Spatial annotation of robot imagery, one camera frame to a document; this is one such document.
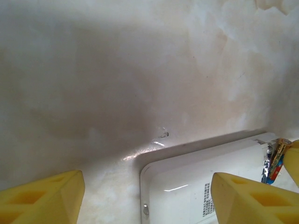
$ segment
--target white marble surface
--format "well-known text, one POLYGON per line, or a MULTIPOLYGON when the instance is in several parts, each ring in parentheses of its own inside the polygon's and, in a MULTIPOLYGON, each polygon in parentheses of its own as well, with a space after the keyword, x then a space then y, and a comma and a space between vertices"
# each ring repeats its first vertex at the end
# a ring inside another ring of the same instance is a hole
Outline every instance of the white marble surface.
POLYGON ((2 0, 1 188, 79 168, 79 224, 137 224, 166 148, 297 138, 298 23, 297 0, 2 0))

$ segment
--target marble wall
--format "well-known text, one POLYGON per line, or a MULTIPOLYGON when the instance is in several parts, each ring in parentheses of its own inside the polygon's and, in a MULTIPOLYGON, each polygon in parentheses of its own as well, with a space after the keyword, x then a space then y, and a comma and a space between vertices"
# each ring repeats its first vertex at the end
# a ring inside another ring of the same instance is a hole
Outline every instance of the marble wall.
POLYGON ((296 138, 298 24, 297 0, 2 0, 1 188, 85 168, 81 222, 117 223, 92 195, 143 150, 296 138))

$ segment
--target small hole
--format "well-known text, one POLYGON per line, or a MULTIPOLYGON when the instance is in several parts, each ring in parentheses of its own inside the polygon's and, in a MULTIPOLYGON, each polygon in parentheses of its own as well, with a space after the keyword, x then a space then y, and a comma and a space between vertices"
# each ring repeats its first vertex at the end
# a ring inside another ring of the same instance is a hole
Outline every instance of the small hole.
POLYGON ((34 204, 46 192, 45 191, 27 191, 19 193, 16 197, 8 201, 8 204, 34 204))
POLYGON ((64 179, 64 177, 59 177, 59 178, 56 178, 54 180, 51 180, 50 182, 60 182, 64 179))
POLYGON ((247 182, 244 180, 240 180, 240 179, 232 179, 232 182, 236 183, 236 184, 246 184, 247 182))
POLYGON ((19 212, 0 212, 0 224, 10 224, 19 217, 20 214, 19 212))
POLYGON ((291 206, 291 204, 279 195, 273 193, 251 193, 262 206, 291 206))
POLYGON ((279 218, 285 224, 298 224, 299 223, 299 214, 276 214, 277 218, 279 218))

